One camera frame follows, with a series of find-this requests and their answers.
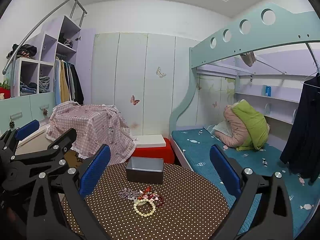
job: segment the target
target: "purple cabinet door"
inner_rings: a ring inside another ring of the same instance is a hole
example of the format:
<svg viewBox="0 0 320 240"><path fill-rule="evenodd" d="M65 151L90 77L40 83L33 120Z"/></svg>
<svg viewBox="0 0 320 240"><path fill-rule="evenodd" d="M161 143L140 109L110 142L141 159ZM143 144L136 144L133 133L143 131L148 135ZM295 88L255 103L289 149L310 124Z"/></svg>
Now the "purple cabinet door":
<svg viewBox="0 0 320 240"><path fill-rule="evenodd" d="M81 30L79 34L81 39L77 46L75 66L84 96L84 105L91 104L91 62L95 33L95 29Z"/></svg>

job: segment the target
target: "pink checkered cloth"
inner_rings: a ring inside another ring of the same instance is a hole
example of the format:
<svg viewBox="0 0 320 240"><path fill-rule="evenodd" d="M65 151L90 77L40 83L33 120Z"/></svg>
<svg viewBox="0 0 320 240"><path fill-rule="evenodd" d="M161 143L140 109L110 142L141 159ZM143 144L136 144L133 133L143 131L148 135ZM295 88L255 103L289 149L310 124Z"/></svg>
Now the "pink checkered cloth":
<svg viewBox="0 0 320 240"><path fill-rule="evenodd" d="M81 158L93 156L105 143L111 150L112 165L123 163L136 148L130 129L115 106L80 106L68 101L54 107L46 137L54 141L70 128L77 131L71 149Z"/></svg>

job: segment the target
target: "green blanket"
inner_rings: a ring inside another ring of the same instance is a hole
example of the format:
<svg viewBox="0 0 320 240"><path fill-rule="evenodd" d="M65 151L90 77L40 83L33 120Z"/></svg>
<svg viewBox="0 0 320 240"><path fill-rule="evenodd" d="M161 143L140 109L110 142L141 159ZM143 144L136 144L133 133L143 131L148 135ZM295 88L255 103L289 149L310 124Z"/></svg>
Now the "green blanket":
<svg viewBox="0 0 320 240"><path fill-rule="evenodd" d="M250 135L236 149L238 151L261 149L268 140L268 125L263 114L257 112L246 100L241 100L232 111L241 119Z"/></svg>

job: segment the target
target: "circular hole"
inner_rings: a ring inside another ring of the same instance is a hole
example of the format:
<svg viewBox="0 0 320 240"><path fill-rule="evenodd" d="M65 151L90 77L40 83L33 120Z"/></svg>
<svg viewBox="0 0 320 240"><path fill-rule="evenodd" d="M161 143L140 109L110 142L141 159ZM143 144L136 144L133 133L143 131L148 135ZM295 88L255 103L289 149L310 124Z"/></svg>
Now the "circular hole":
<svg viewBox="0 0 320 240"><path fill-rule="evenodd" d="M212 49L214 49L214 48L216 47L216 45L217 45L217 40L216 40L216 38L212 38L211 41L210 41L210 47L211 47Z"/></svg>
<svg viewBox="0 0 320 240"><path fill-rule="evenodd" d="M240 32L242 34L248 34L250 32L251 29L251 23L244 19L240 22Z"/></svg>
<svg viewBox="0 0 320 240"><path fill-rule="evenodd" d="M276 21L276 15L271 9L264 9L261 13L261 20L265 25L272 25Z"/></svg>
<svg viewBox="0 0 320 240"><path fill-rule="evenodd" d="M228 29L224 30L224 32L223 32L223 41L224 42L228 42L228 41L231 40L231 37L232 37L231 31L228 30Z"/></svg>

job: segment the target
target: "metal handrail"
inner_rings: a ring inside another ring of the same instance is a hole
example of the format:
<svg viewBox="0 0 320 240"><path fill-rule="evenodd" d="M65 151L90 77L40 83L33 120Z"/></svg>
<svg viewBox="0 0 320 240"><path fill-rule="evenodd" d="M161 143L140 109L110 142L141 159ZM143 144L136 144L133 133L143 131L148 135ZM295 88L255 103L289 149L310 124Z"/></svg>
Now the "metal handrail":
<svg viewBox="0 0 320 240"><path fill-rule="evenodd" d="M10 59L7 62L7 65L5 65L4 69L2 70L2 74L5 75L7 73L8 67L10 65L10 63L12 62L12 69L15 66L16 63L16 56L17 56L17 52L18 50L21 48L21 46L26 42L26 40L30 37L30 35L36 30L36 28L38 28L49 16L51 16L56 10L58 10L60 7L62 7L63 5L65 5L67 2L69 2L70 0L66 0L64 1L62 4L60 4L58 7L56 7L54 10L52 10L49 14L47 14L40 22L38 22L38 24L33 27L33 29L27 34L27 36L24 37L24 39L20 42L19 46L16 48L16 50L14 51L14 53L12 54L12 56L10 57ZM82 13L82 17L80 20L80 24L79 27L81 27L82 25L82 21L84 18L84 15L87 14L87 11L83 8L83 6L79 3L78 0L75 0L75 4L72 8L71 14L70 14L70 18L72 18L73 13L76 9L76 5L79 5L79 7L82 9L83 13Z"/></svg>

